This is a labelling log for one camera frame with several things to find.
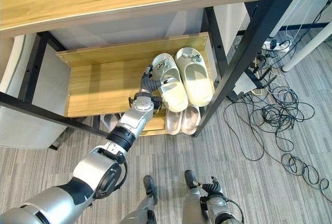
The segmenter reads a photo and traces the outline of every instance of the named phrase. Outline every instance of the black metal frame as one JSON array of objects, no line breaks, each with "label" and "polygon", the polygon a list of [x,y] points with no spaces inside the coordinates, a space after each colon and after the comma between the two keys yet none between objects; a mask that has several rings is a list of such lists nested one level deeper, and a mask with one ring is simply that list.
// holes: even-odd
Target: black metal frame
[{"label": "black metal frame", "polygon": [[[211,102],[207,106],[196,132],[193,134],[194,137],[197,137],[201,133],[212,115],[217,111],[221,102],[233,90],[235,83],[250,65],[257,51],[260,50],[264,41],[268,38],[291,2],[292,0],[260,0],[258,5],[255,2],[255,4],[249,6],[254,9],[250,24],[227,66],[224,76],[218,84]],[[218,30],[218,26],[210,26],[210,28]],[[215,49],[216,44],[218,45],[212,37],[213,49]]]},{"label": "black metal frame", "polygon": [[[196,137],[199,135],[212,115],[217,111],[221,102],[233,89],[234,84],[244,70],[250,65],[253,57],[255,57],[257,51],[268,38],[291,2],[292,0],[260,0],[259,2],[246,3],[246,7],[251,11],[251,22],[229,64],[226,60],[214,9],[213,7],[204,9],[201,29],[202,31],[208,31],[210,34],[218,78],[215,83],[216,90],[211,102],[206,108],[200,108],[202,118],[193,136]],[[51,33],[37,33],[18,99],[0,92],[0,106],[5,106],[70,128],[106,137],[107,133],[99,129],[100,119],[98,117],[94,118],[93,126],[91,127],[75,119],[63,117],[31,104],[46,44],[49,44],[56,51],[66,50]]]}]

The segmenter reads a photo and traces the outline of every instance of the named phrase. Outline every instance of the shoe rack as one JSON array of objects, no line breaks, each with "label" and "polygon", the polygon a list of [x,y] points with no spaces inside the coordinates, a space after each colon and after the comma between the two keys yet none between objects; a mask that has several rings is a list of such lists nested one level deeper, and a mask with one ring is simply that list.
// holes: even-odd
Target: shoe rack
[{"label": "shoe rack", "polygon": [[[174,57],[182,47],[193,47],[203,56],[211,88],[212,75],[206,49],[207,32],[57,52],[71,68],[65,116],[83,117],[122,113],[129,109],[128,98],[137,93],[145,68],[155,56]],[[165,107],[146,125],[141,136],[165,134]]]}]

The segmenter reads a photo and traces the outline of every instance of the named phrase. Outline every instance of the black cable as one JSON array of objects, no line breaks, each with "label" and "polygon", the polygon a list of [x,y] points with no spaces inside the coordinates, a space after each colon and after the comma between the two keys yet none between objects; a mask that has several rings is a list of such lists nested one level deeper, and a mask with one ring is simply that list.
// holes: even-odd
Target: black cable
[{"label": "black cable", "polygon": [[293,47],[292,47],[292,48],[291,48],[286,54],[284,54],[281,58],[279,58],[276,62],[272,63],[272,64],[271,64],[272,66],[275,65],[276,63],[280,62],[282,59],[284,59],[284,57],[285,57],[286,55],[288,55],[292,50],[294,50],[294,52],[293,52],[293,54],[292,54],[292,56],[291,56],[290,58],[291,58],[291,59],[293,58],[293,56],[294,56],[294,54],[295,54],[295,52],[296,52],[296,47],[297,47],[298,43],[299,43],[299,42],[303,39],[303,37],[304,37],[304,36],[310,31],[312,25],[316,24],[316,23],[320,20],[323,11],[324,11],[327,7],[329,7],[330,4],[331,4],[331,0],[328,0],[328,1],[326,2],[325,6],[324,6],[324,7],[320,10],[320,12],[317,14],[317,16],[315,17],[315,19],[313,20],[313,22],[309,25],[309,27],[307,28],[307,30],[306,30],[306,31],[300,36],[300,39],[295,43],[295,45],[294,45],[294,46],[293,46]]},{"label": "black cable", "polygon": [[[262,98],[247,93],[241,101],[230,103],[224,109],[223,116],[225,123],[236,136],[242,154],[250,161],[258,161],[263,158],[264,154],[267,154],[271,159],[281,164],[289,173],[302,176],[310,187],[319,190],[329,202],[332,202],[324,194],[324,190],[329,187],[328,179],[320,178],[315,167],[307,165],[299,157],[291,154],[290,152],[294,149],[294,143],[290,139],[280,135],[285,130],[293,129],[297,122],[311,119],[315,113],[313,106],[305,102],[300,102],[297,94],[292,89],[278,86],[273,89],[270,87],[269,91],[275,93],[269,97],[274,103],[267,102],[268,93],[262,96]],[[246,116],[239,112],[239,105],[245,106]],[[299,109],[299,106],[309,106],[312,112],[309,114],[306,111],[307,116],[305,116],[303,111]],[[261,154],[257,158],[251,158],[245,154],[238,134],[227,120],[227,110],[231,107],[233,107],[239,119],[249,126],[255,141],[260,145]],[[280,160],[268,152],[259,130],[274,133],[276,145],[281,151],[285,152]]]},{"label": "black cable", "polygon": [[123,179],[121,180],[121,182],[120,182],[117,186],[114,187],[113,192],[116,191],[116,190],[118,190],[118,189],[120,189],[120,188],[122,187],[122,185],[125,183],[126,179],[127,179],[127,175],[128,175],[128,165],[127,165],[127,162],[126,162],[126,161],[124,161],[123,164],[124,164],[124,170],[125,170],[124,177],[123,177]]},{"label": "black cable", "polygon": [[224,195],[221,195],[221,198],[223,198],[226,202],[233,203],[236,207],[238,207],[238,209],[240,210],[240,213],[241,213],[241,222],[244,224],[244,215],[243,215],[243,211],[242,211],[241,207],[239,206],[239,204],[237,202],[227,198]]},{"label": "black cable", "polygon": [[325,43],[327,46],[329,46],[332,49],[332,46],[328,44],[327,41],[323,41],[323,43]]}]

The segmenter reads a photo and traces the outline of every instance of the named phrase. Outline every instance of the robot forearm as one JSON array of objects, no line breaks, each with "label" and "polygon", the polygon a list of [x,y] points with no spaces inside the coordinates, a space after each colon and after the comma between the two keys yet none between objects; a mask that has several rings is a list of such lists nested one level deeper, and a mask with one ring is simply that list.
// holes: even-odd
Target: robot forearm
[{"label": "robot forearm", "polygon": [[144,72],[140,92],[132,107],[125,112],[110,132],[104,146],[95,147],[75,167],[72,179],[65,185],[52,187],[12,208],[0,217],[3,224],[74,223],[95,199],[109,196],[121,185],[121,164],[126,164],[127,152],[139,137],[145,124],[153,117],[152,91],[161,82],[148,83],[151,67]]}]

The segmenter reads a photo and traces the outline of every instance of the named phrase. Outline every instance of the white wire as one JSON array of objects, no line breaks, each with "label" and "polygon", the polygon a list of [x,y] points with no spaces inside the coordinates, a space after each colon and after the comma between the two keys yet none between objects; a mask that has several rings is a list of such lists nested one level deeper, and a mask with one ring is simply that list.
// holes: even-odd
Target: white wire
[{"label": "white wire", "polygon": [[[301,4],[296,10],[300,9],[300,8],[301,8],[306,2],[307,2],[307,0],[304,0],[303,3],[302,3],[302,4]],[[287,29],[288,29],[288,25],[286,26],[286,36],[288,36],[288,37],[292,38],[292,40],[294,40],[294,38],[296,37],[297,33],[296,33],[296,35],[295,35],[294,37],[289,36],[288,33],[287,33]]]},{"label": "white wire", "polygon": [[305,17],[304,17],[303,20],[302,20],[302,23],[301,23],[300,28],[297,30],[295,36],[291,38],[291,40],[290,40],[290,45],[292,44],[292,41],[295,39],[295,37],[296,37],[297,34],[299,33],[300,29],[302,28],[302,25],[303,25],[303,23],[305,22],[305,20],[306,20],[306,18],[307,18],[307,15],[308,15],[308,13],[310,12],[311,7],[316,3],[316,1],[317,1],[317,0],[315,0],[315,1],[310,5],[310,7],[309,7],[309,9],[308,9],[308,11],[307,11]]},{"label": "white wire", "polygon": [[271,66],[271,62],[272,62],[274,59],[278,58],[280,55],[281,55],[281,54],[279,54],[278,56],[274,57],[274,58],[269,62],[269,67]]},{"label": "white wire", "polygon": [[[270,91],[266,88],[266,90],[267,90],[270,94],[273,94],[273,95],[285,94],[285,93],[287,93],[290,89],[292,89],[292,88],[291,88],[291,85],[289,84],[289,81],[287,80],[287,78],[286,78],[285,76],[283,76],[283,75],[279,75],[279,74],[275,74],[274,72],[272,72],[272,70],[270,71],[270,73],[273,74],[273,75],[281,76],[282,78],[284,78],[284,79],[287,81],[287,85],[288,85],[287,90],[284,91],[284,92],[281,92],[281,93],[272,93],[272,92],[270,92]],[[276,81],[273,81],[273,82],[271,82],[271,83],[277,83],[277,84],[279,85],[279,87],[281,87],[281,85],[280,85],[278,82],[276,82]]]}]

